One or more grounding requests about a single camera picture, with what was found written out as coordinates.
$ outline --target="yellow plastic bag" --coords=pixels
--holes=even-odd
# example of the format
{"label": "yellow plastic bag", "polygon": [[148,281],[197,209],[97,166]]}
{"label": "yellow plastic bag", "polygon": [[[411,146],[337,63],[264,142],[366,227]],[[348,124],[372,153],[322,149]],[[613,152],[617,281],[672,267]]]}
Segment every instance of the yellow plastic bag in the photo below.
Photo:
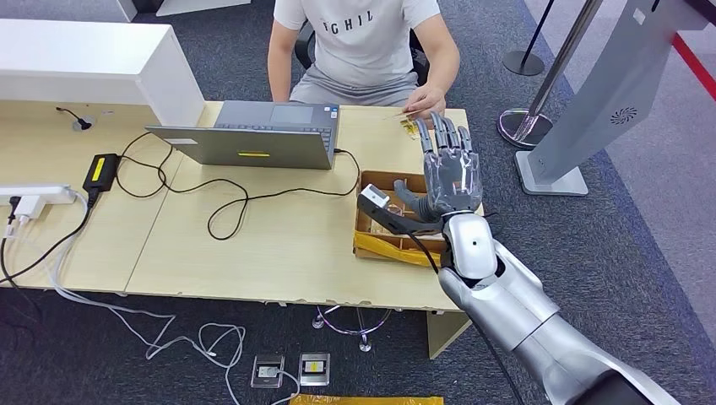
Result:
{"label": "yellow plastic bag", "polygon": [[[430,267],[431,264],[428,262],[427,257],[422,251],[407,251],[400,250],[399,248],[391,245],[385,240],[370,236],[364,232],[356,231],[353,234],[353,245],[355,247],[372,251],[381,256],[390,257],[401,262],[415,264],[417,266]],[[440,255],[431,252],[432,259],[435,263],[440,262]]]}
{"label": "yellow plastic bag", "polygon": [[442,405],[441,397],[430,398],[361,398],[361,397],[324,397],[319,395],[299,395],[290,401],[290,405]]}

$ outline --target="power strip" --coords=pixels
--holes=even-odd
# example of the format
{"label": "power strip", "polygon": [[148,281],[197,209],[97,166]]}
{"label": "power strip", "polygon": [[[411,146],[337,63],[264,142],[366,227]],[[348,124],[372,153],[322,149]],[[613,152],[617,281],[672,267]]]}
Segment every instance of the power strip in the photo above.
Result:
{"label": "power strip", "polygon": [[69,184],[19,184],[0,186],[0,205],[10,205],[11,197],[21,197],[15,215],[37,219],[47,204],[74,203]]}

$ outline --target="red rope barrier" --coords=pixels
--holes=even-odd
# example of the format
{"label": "red rope barrier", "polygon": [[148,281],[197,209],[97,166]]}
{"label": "red rope barrier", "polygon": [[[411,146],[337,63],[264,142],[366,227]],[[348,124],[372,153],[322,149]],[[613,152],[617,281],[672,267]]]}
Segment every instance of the red rope barrier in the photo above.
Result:
{"label": "red rope barrier", "polygon": [[696,75],[698,81],[701,82],[701,85],[703,85],[706,91],[713,97],[713,100],[716,101],[716,80],[713,79],[711,73],[701,64],[701,61],[694,55],[691,48],[689,48],[684,42],[684,39],[681,38],[681,35],[676,34],[672,43],[674,48],[679,52],[679,55],[681,55],[681,58],[686,62],[686,65],[692,70],[694,75]]}

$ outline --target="desk surface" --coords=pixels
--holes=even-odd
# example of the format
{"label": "desk surface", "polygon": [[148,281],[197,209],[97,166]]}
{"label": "desk surface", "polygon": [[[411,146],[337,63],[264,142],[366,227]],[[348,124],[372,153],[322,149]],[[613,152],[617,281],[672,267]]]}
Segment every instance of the desk surface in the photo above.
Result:
{"label": "desk surface", "polygon": [[[220,107],[220,102],[207,103],[199,126],[213,126]],[[421,173],[420,142],[402,133],[394,120],[383,119],[398,111],[341,107],[338,146],[352,152],[363,170]],[[450,110],[447,116],[467,126],[464,111]],[[183,157],[172,185],[187,188],[225,177],[242,184],[250,195],[299,186],[345,191],[355,176],[354,164],[344,154],[336,156],[331,171],[201,166]],[[236,236],[212,239],[207,218],[240,195],[221,184],[193,193],[169,193],[126,292],[456,310],[431,269],[353,255],[355,194],[297,192],[250,202]],[[214,221],[216,231],[230,231],[238,213],[239,207],[226,210]]]}
{"label": "desk surface", "polygon": [[[78,115],[92,115],[97,124],[86,132],[72,130],[73,118],[55,111],[61,105]],[[46,102],[0,101],[0,184],[69,183],[81,191],[84,177],[95,154],[120,154],[143,126],[157,122],[151,109],[140,105],[70,105]],[[159,161],[166,144],[147,137],[131,151],[146,161]],[[167,162],[170,176],[181,160]],[[155,172],[136,165],[122,167],[123,184],[138,193],[157,187]],[[65,287],[79,290],[123,291],[134,269],[152,223],[166,192],[144,200],[122,192],[117,184],[104,193],[95,206],[87,228],[78,237],[61,273]],[[7,218],[8,207],[0,207]],[[19,234],[30,243],[8,246],[7,264],[11,273],[33,262],[38,249],[45,251],[77,227],[83,209],[73,205],[47,206],[40,218],[28,223]],[[38,267],[16,279],[25,287],[50,288],[46,272]]]}

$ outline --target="yellow label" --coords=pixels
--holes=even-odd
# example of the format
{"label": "yellow label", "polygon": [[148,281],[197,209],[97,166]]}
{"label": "yellow label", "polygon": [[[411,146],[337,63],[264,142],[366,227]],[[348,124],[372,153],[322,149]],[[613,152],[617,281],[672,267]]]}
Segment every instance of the yellow label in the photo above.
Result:
{"label": "yellow label", "polygon": [[307,373],[323,373],[323,362],[307,361],[305,369]]}
{"label": "yellow label", "polygon": [[237,153],[239,154],[239,156],[243,156],[246,158],[268,158],[269,156],[271,156],[271,154],[268,154],[266,152],[249,151],[249,150],[247,150],[247,151],[240,150]]}
{"label": "yellow label", "polygon": [[92,181],[98,181],[100,179],[100,173],[102,172],[102,166],[105,165],[105,158],[97,160],[97,166],[95,167],[95,173],[92,175]]}

